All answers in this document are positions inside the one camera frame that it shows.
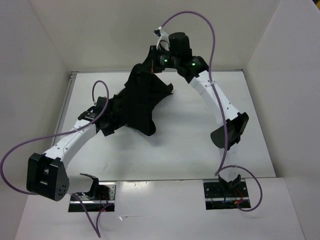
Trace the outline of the black skirt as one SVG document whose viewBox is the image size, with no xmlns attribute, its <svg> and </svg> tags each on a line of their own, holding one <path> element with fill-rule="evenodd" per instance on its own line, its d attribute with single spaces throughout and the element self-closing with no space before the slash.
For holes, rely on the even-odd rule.
<svg viewBox="0 0 320 240">
<path fill-rule="evenodd" d="M 151 69 L 136 64 L 118 94 L 110 100 L 107 108 L 107 132 L 127 126 L 146 136 L 156 132 L 152 113 L 157 104 L 173 94 L 173 85 L 165 84 Z"/>
</svg>

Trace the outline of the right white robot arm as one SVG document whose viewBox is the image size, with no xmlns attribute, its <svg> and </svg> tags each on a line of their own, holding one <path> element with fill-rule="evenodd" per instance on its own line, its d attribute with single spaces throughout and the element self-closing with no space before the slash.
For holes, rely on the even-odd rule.
<svg viewBox="0 0 320 240">
<path fill-rule="evenodd" d="M 249 121 L 248 114 L 241 113 L 233 106 L 213 79 L 208 64 L 202 57 L 193 55 L 189 47 L 166 50 L 152 45 L 148 57 L 156 73 L 165 69 L 177 70 L 212 111 L 218 128 L 210 134 L 210 138 L 222 157 L 215 175 L 218 177 L 220 193 L 225 197 L 231 196 L 241 181 L 241 175 L 235 169 L 236 155 L 238 143 Z"/>
</svg>

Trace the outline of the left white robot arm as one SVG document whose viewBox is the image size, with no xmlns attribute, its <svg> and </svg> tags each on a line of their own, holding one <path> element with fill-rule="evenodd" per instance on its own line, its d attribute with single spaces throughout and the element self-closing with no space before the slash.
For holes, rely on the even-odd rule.
<svg viewBox="0 0 320 240">
<path fill-rule="evenodd" d="M 99 179 L 88 173 L 69 178 L 67 167 L 79 150 L 98 132 L 109 136 L 124 126 L 120 119 L 109 114 L 98 118 L 92 111 L 84 111 L 75 122 L 71 133 L 61 138 L 44 153 L 33 153 L 28 160 L 26 189 L 42 197 L 60 201 L 66 194 L 82 193 L 94 200 L 104 189 Z"/>
</svg>

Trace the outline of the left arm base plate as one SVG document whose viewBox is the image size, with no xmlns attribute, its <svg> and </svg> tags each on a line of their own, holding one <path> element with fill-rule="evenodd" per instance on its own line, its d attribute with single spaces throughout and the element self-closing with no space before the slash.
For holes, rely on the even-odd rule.
<svg viewBox="0 0 320 240">
<path fill-rule="evenodd" d="M 95 190 L 89 192 L 77 192 L 71 196 L 68 206 L 69 213 L 85 212 L 82 204 L 89 213 L 114 212 L 116 198 L 116 183 L 99 184 Z"/>
</svg>

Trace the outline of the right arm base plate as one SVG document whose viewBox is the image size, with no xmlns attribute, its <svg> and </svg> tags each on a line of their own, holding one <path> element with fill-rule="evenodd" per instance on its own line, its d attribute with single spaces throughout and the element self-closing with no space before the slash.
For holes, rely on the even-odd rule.
<svg viewBox="0 0 320 240">
<path fill-rule="evenodd" d="M 206 210 L 250 209 L 251 203 L 245 181 L 241 181 L 230 193 L 223 193 L 217 180 L 204 181 L 204 200 Z"/>
</svg>

